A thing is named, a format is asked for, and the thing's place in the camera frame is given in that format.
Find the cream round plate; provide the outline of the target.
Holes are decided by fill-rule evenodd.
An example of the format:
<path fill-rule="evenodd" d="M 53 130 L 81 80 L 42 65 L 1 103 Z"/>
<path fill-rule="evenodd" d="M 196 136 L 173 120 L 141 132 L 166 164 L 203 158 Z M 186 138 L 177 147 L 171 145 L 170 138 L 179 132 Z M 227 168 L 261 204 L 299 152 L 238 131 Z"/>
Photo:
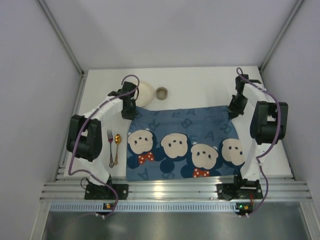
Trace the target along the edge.
<path fill-rule="evenodd" d="M 147 82 L 141 81 L 138 87 L 138 95 L 135 103 L 137 107 L 146 107 L 154 98 L 154 88 Z"/>

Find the blue bear print cloth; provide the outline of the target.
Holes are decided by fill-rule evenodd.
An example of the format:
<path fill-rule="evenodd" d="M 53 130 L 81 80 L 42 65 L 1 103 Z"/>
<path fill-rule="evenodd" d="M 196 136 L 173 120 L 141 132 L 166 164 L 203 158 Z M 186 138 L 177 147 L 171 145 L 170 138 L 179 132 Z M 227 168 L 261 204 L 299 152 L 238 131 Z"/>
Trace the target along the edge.
<path fill-rule="evenodd" d="M 128 181 L 232 176 L 244 163 L 244 150 L 226 105 L 139 107 L 128 129 Z"/>

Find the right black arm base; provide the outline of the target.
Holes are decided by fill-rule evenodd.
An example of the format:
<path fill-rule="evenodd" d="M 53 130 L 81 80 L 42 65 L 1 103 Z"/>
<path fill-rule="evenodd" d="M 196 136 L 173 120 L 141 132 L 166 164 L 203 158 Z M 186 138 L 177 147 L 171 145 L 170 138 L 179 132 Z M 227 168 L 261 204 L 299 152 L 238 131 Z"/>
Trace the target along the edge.
<path fill-rule="evenodd" d="M 263 193 L 259 180 L 248 180 L 241 175 L 234 175 L 231 183 L 216 185 L 219 200 L 262 199 Z"/>

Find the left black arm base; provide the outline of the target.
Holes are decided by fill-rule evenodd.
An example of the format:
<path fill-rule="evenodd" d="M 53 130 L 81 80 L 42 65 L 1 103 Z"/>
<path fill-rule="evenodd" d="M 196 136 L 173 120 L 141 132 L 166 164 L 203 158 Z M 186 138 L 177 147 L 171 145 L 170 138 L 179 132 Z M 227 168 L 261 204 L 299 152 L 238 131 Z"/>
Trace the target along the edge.
<path fill-rule="evenodd" d="M 126 200 L 129 194 L 128 184 L 112 184 L 119 200 Z M 96 185 L 91 182 L 86 185 L 85 200 L 116 200 L 116 194 L 108 187 Z"/>

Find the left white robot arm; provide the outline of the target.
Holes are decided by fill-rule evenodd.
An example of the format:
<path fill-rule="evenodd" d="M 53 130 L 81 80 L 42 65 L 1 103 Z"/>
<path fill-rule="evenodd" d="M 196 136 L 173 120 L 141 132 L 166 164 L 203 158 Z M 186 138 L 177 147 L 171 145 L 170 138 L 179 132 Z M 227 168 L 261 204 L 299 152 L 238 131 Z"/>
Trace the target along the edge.
<path fill-rule="evenodd" d="M 110 173 L 100 157 L 103 148 L 102 128 L 117 113 L 127 120 L 136 115 L 135 95 L 139 93 L 139 83 L 123 80 L 121 89 L 110 92 L 107 97 L 84 115 L 75 114 L 69 122 L 66 150 L 71 153 L 67 174 L 85 173 L 89 182 L 108 189 Z"/>

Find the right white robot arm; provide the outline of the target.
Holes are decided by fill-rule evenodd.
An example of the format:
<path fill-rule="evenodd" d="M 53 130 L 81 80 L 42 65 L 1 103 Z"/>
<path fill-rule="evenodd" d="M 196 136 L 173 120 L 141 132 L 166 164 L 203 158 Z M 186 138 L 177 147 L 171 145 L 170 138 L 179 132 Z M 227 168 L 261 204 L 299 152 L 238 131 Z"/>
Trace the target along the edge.
<path fill-rule="evenodd" d="M 261 168 L 267 154 L 286 135 L 289 105 L 278 101 L 259 80 L 250 79 L 241 68 L 236 72 L 236 94 L 232 95 L 228 106 L 228 117 L 235 121 L 244 115 L 246 107 L 254 108 L 249 124 L 251 146 L 244 154 L 240 175 L 242 179 L 257 181 L 262 176 Z"/>

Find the gold spoon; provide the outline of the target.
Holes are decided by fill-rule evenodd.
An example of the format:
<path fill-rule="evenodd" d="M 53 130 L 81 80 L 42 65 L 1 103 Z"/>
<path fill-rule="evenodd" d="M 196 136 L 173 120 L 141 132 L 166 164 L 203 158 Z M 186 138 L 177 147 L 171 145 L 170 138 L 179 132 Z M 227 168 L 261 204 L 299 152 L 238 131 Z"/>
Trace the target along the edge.
<path fill-rule="evenodd" d="M 119 163 L 119 157 L 118 157 L 118 152 L 119 152 L 119 145 L 121 144 L 122 142 L 122 137 L 119 133 L 117 133 L 115 135 L 115 138 L 114 138 L 114 141 L 115 141 L 115 144 L 116 144 L 116 152 L 115 152 L 115 158 L 114 158 L 114 166 L 118 165 Z"/>

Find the right aluminium frame post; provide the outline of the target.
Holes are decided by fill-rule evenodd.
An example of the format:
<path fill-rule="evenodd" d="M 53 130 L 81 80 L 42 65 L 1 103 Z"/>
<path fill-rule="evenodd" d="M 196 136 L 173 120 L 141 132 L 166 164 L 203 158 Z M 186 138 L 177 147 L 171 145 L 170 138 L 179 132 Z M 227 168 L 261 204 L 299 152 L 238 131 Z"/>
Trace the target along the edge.
<path fill-rule="evenodd" d="M 276 34 L 275 38 L 273 39 L 273 42 L 271 46 L 269 47 L 268 51 L 266 52 L 265 57 L 263 58 L 261 64 L 258 67 L 259 73 L 262 74 L 265 68 L 267 67 L 268 63 L 272 59 L 273 55 L 275 54 L 278 46 L 280 45 L 281 41 L 285 37 L 287 31 L 293 24 L 297 14 L 301 10 L 302 6 L 304 5 L 305 0 L 295 0 L 294 5 L 291 8 L 289 14 L 285 18 L 285 21 L 283 22 L 280 30 Z"/>

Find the aluminium frame post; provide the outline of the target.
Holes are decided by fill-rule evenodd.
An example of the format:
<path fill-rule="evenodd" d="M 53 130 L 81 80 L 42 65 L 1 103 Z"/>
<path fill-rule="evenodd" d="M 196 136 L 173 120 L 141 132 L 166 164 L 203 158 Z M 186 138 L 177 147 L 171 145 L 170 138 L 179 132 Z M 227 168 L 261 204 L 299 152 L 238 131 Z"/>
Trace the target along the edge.
<path fill-rule="evenodd" d="M 275 54 L 278 46 L 280 45 L 281 41 L 285 37 L 287 31 L 293 24 L 297 14 L 301 10 L 302 6 L 304 5 L 305 0 L 295 0 L 294 5 L 291 8 L 289 14 L 285 18 L 285 21 L 283 22 L 280 30 L 276 34 L 275 38 L 273 39 L 273 42 L 271 46 L 269 47 L 268 51 L 266 52 L 265 57 L 263 58 L 261 64 L 258 67 L 259 73 L 262 74 L 265 68 L 267 67 L 268 63 L 272 59 L 273 55 Z"/>
<path fill-rule="evenodd" d="M 60 26 L 58 25 L 54 15 L 52 14 L 50 8 L 48 7 L 45 0 L 35 0 L 35 2 L 38 4 L 40 10 L 43 12 L 45 18 L 47 19 L 48 23 L 50 24 L 54 34 L 56 35 L 57 39 L 62 45 L 62 48 L 64 49 L 65 53 L 67 54 L 68 58 L 72 62 L 72 65 L 74 66 L 77 73 L 83 77 L 85 74 L 85 71 L 81 67 L 79 61 L 77 60 L 74 52 L 72 51 L 72 48 L 70 47 L 67 39 L 65 38 Z"/>

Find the aluminium mounting rail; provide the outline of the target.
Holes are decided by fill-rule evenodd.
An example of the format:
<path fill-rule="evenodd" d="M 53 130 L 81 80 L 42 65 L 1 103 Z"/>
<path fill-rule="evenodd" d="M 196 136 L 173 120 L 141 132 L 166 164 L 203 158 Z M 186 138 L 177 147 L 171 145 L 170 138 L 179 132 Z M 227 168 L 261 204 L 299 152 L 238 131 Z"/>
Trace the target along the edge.
<path fill-rule="evenodd" d="M 65 166 L 58 168 L 52 182 L 46 182 L 40 194 L 42 201 L 80 201 L 84 199 L 84 185 L 79 176 L 64 176 Z M 113 178 L 115 184 L 128 185 L 128 201 L 217 201 L 219 184 L 230 184 L 232 176 L 216 176 L 195 179 L 170 179 L 155 181 L 127 181 L 124 177 Z M 312 196 L 307 183 L 287 177 L 271 177 L 261 180 L 263 191 L 268 190 L 269 202 L 311 201 Z"/>

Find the left aluminium frame post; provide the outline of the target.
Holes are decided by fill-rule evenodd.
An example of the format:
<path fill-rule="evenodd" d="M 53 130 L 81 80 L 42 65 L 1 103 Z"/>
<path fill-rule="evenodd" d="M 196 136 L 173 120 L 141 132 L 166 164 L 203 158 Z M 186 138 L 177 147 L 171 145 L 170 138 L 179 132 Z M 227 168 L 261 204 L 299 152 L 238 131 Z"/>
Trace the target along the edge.
<path fill-rule="evenodd" d="M 45 18 L 47 19 L 48 23 L 50 24 L 54 34 L 56 35 L 57 39 L 62 45 L 62 48 L 64 49 L 65 53 L 67 54 L 68 58 L 72 62 L 72 65 L 74 66 L 77 73 L 83 77 L 85 74 L 85 71 L 81 67 L 79 61 L 77 60 L 74 52 L 72 51 L 72 48 L 70 47 L 67 39 L 65 38 L 60 26 L 58 25 L 54 15 L 52 14 L 50 8 L 48 7 L 45 0 L 35 0 L 35 2 L 38 4 L 40 10 L 43 12 Z"/>

